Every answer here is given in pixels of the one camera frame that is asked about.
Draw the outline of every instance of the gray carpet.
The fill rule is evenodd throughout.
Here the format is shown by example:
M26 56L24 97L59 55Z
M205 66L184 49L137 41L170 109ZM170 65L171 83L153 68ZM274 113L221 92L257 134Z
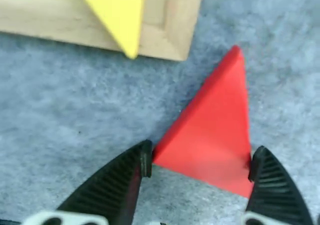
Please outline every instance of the gray carpet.
M155 143L233 44L246 57L250 135L320 212L317 0L203 0L189 59L172 62L0 34L0 218L56 208L114 156ZM135 225L233 225L247 199L159 167Z

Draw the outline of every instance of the wooden board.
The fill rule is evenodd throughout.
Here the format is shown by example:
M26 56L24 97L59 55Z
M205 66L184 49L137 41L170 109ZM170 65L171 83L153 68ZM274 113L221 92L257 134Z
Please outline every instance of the wooden board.
M201 0L145 0L139 54L185 60ZM120 50L83 0L0 0L0 31Z

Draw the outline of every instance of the wooden frame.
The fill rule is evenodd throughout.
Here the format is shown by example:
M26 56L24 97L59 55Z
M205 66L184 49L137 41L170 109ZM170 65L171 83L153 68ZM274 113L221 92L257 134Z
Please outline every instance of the wooden frame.
M145 0L139 54L187 59L201 0ZM120 50L83 0L0 0L0 31Z

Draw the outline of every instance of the yellow block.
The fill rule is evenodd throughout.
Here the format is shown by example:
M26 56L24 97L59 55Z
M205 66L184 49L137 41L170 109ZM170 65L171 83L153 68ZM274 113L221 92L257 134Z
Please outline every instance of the yellow block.
M138 55L145 0L86 0L127 57Z

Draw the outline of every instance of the red block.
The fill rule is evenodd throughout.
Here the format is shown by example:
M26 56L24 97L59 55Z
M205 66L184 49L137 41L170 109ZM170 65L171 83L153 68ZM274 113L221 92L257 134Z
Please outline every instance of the red block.
M250 153L245 61L234 46L156 146L153 162L249 197Z

